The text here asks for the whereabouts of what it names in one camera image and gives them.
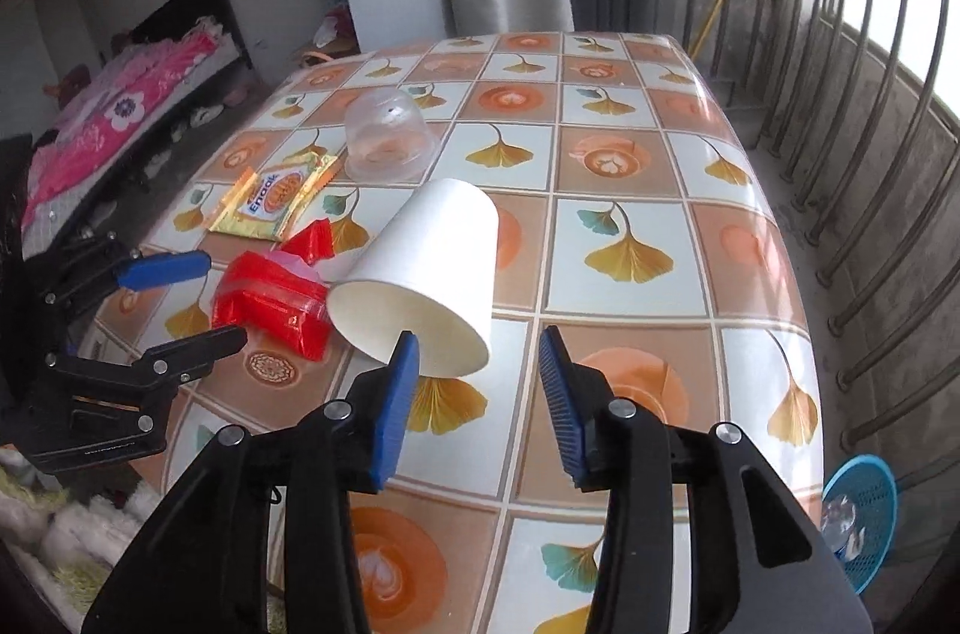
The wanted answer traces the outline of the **white paper cup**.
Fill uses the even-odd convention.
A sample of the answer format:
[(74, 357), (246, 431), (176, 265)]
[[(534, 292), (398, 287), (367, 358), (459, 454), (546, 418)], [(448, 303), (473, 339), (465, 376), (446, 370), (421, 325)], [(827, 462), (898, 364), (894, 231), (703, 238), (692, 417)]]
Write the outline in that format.
[(415, 190), (327, 296), (343, 340), (384, 363), (408, 330), (420, 374), (459, 379), (490, 362), (500, 218), (482, 189), (434, 179)]

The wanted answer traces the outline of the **yellow Enaak snack packet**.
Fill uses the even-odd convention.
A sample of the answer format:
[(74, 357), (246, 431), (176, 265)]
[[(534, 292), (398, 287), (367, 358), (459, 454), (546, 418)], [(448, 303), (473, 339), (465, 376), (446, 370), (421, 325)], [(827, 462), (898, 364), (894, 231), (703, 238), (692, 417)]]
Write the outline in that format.
[(275, 164), (262, 171), (245, 169), (221, 197), (206, 229), (254, 241), (286, 241), (299, 216), (338, 169), (336, 154)]

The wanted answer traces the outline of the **blue plastic trash basket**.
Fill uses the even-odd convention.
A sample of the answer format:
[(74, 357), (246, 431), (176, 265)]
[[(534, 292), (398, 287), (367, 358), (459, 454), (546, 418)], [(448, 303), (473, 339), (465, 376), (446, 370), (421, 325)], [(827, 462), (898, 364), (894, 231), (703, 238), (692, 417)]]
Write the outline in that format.
[(845, 563), (838, 559), (844, 574), (862, 593), (882, 569), (893, 543), (898, 519), (898, 491), (892, 470), (877, 455), (856, 455), (844, 462), (823, 488), (822, 506), (833, 497), (846, 496), (857, 507), (857, 523), (866, 530), (862, 551)]

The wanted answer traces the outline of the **clear plastic cup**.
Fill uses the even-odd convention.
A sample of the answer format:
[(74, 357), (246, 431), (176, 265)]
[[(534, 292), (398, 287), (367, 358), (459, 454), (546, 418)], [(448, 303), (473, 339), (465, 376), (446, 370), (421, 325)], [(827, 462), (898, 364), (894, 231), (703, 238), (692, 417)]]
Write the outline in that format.
[(345, 171), (355, 182), (415, 179), (438, 138), (408, 92), (366, 89), (345, 109)]

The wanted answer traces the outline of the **red plastic bag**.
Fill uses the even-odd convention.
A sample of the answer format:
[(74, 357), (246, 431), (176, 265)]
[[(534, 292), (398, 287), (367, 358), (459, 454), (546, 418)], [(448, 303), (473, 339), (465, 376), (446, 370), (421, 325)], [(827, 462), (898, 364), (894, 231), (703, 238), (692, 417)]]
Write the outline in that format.
[[(329, 219), (308, 224), (278, 249), (296, 253), (314, 265), (334, 257)], [(213, 296), (212, 325), (242, 325), (280, 343), (300, 358), (320, 361), (331, 338), (327, 286), (293, 278), (267, 257), (268, 252), (242, 252), (229, 263)]]

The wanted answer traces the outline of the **Pepsi plastic bottle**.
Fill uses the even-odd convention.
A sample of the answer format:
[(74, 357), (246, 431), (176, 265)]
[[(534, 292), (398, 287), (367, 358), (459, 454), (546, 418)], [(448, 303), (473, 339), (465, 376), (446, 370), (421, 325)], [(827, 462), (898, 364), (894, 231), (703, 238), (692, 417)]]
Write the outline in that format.
[(866, 530), (857, 523), (853, 499), (841, 494), (823, 504), (820, 533), (828, 549), (841, 561), (849, 563), (861, 554)]

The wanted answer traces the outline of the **bed with pink bedding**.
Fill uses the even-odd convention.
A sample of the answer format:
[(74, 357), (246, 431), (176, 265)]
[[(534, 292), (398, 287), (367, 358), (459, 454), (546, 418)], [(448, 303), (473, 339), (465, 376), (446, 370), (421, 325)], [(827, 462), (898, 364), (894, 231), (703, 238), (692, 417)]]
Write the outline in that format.
[(215, 79), (251, 62), (231, 0), (169, 0), (124, 44), (34, 148), (21, 223), (26, 255), (73, 234), (98, 195)]

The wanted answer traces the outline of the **metal balcony railing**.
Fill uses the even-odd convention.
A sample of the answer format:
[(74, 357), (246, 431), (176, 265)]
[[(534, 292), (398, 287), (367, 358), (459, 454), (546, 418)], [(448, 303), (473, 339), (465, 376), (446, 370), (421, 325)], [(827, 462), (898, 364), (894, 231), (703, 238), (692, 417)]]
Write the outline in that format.
[(958, 0), (726, 0), (704, 65), (814, 334), (830, 465), (958, 494)]

